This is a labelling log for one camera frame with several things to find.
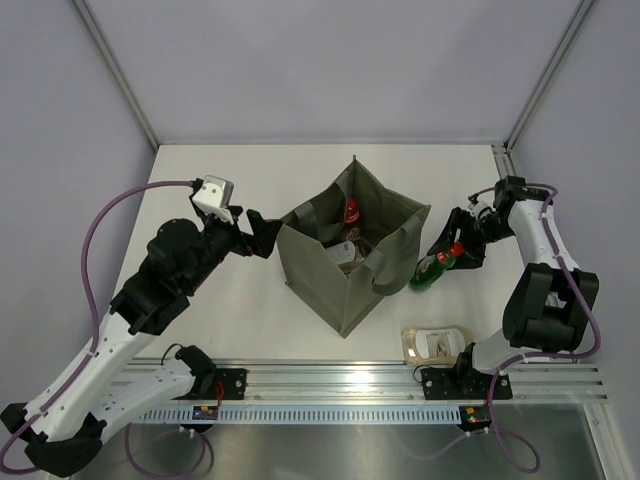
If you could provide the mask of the green bottle red cap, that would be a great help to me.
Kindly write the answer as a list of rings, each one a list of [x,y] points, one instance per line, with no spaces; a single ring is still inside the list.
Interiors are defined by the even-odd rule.
[[[416,265],[409,281],[409,288],[414,292],[429,289],[445,272],[453,268],[457,259],[464,253],[463,245],[455,242],[446,250],[425,256]]]

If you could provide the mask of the red dish soap bottle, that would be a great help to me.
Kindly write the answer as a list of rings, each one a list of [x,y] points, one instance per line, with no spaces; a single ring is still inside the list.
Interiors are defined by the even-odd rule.
[[[360,220],[360,210],[353,197],[348,197],[344,202],[344,225],[351,226]]]

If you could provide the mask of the olive green canvas bag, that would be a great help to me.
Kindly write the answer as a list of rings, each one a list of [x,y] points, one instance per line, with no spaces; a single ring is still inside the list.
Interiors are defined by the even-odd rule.
[[[411,279],[430,206],[385,187],[353,160],[282,219],[288,287],[341,337]]]

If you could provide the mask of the white bottle black cap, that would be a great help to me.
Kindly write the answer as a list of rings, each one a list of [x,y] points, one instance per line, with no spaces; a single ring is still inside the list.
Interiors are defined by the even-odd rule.
[[[338,266],[351,264],[356,260],[357,255],[356,246],[350,240],[327,247],[325,252]]]

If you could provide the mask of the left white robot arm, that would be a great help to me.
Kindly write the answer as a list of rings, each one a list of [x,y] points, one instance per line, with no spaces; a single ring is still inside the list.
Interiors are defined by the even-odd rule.
[[[247,213],[247,234],[236,222],[209,216],[202,228],[188,219],[164,223],[147,245],[139,270],[110,304],[97,339],[67,371],[27,403],[13,403],[1,421],[24,441],[37,470],[68,477],[87,466],[108,440],[154,406],[168,400],[201,399],[218,392],[217,366],[194,345],[152,374],[110,394],[113,378],[190,305],[213,270],[234,253],[268,258],[282,226]]]

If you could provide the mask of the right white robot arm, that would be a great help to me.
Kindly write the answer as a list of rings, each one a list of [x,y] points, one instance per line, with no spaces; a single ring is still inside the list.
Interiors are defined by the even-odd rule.
[[[507,176],[491,191],[491,205],[473,194],[468,208],[451,211],[414,273],[424,274],[430,267],[440,273],[478,269],[487,246],[508,238],[516,239],[524,270],[495,334],[465,347],[450,367],[421,370],[428,400],[509,399],[510,367],[533,360],[587,358],[601,345],[592,312],[599,280],[564,246],[554,219],[556,189]],[[586,330],[596,332],[594,344],[580,352]]]

